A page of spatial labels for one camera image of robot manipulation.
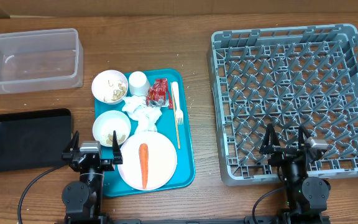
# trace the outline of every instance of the white bowl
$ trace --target white bowl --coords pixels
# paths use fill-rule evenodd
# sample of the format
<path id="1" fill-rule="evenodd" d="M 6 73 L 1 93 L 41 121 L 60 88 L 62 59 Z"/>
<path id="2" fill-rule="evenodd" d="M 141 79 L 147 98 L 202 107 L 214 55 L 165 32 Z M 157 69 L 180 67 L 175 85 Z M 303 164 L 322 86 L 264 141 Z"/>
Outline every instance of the white bowl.
<path id="1" fill-rule="evenodd" d="M 118 83 L 125 84 L 126 91 L 122 97 L 128 93 L 128 79 L 124 74 L 116 70 L 106 70 L 99 73 L 92 82 L 92 94 L 100 102 L 115 105 L 122 101 L 122 97 L 116 101 L 112 100 L 114 90 L 118 89 Z"/>
<path id="2" fill-rule="evenodd" d="M 131 133 L 131 122 L 123 112 L 106 111 L 98 116 L 93 123 L 93 137 L 99 141 L 102 146 L 112 146 L 108 144 L 107 141 L 109 134 L 112 135 L 113 131 L 116 131 L 118 144 L 122 144 L 128 139 L 129 133 Z"/>

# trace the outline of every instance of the white cup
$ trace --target white cup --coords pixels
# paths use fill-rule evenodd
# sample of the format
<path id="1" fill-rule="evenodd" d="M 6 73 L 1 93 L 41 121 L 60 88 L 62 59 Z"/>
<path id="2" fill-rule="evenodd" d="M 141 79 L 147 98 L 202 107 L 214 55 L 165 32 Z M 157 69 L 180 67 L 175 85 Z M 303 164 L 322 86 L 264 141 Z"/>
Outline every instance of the white cup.
<path id="1" fill-rule="evenodd" d="M 150 82 L 143 72 L 133 72 L 129 78 L 129 91 L 135 96 L 145 96 L 150 88 Z"/>

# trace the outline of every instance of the red wrapper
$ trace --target red wrapper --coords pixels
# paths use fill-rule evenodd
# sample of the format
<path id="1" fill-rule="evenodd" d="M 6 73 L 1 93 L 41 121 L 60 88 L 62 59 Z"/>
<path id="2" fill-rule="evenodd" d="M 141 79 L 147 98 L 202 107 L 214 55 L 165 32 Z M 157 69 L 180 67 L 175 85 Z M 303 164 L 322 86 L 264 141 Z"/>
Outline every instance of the red wrapper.
<path id="1" fill-rule="evenodd" d="M 166 78 L 158 78 L 154 81 L 154 84 L 147 92 L 146 105 L 173 108 L 168 80 Z"/>

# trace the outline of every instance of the plastic fork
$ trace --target plastic fork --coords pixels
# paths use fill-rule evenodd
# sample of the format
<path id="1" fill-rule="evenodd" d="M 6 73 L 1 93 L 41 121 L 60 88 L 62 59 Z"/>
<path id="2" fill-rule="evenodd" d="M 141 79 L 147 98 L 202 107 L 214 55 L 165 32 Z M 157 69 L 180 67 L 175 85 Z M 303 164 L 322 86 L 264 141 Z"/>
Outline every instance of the plastic fork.
<path id="1" fill-rule="evenodd" d="M 177 82 L 172 83 L 172 92 L 173 92 L 173 97 L 175 99 L 175 106 L 177 110 L 175 112 L 175 115 L 177 117 L 178 124 L 183 124 L 183 111 L 180 109 L 179 86 Z"/>

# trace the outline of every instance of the black plastic tray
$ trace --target black plastic tray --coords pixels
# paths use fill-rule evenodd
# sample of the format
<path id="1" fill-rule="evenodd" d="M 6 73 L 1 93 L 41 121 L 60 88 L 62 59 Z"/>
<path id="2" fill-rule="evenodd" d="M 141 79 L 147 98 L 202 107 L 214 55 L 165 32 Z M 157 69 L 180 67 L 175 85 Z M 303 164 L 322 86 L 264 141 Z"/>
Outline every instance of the black plastic tray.
<path id="1" fill-rule="evenodd" d="M 72 132 L 68 109 L 0 114 L 0 172 L 63 165 Z"/>

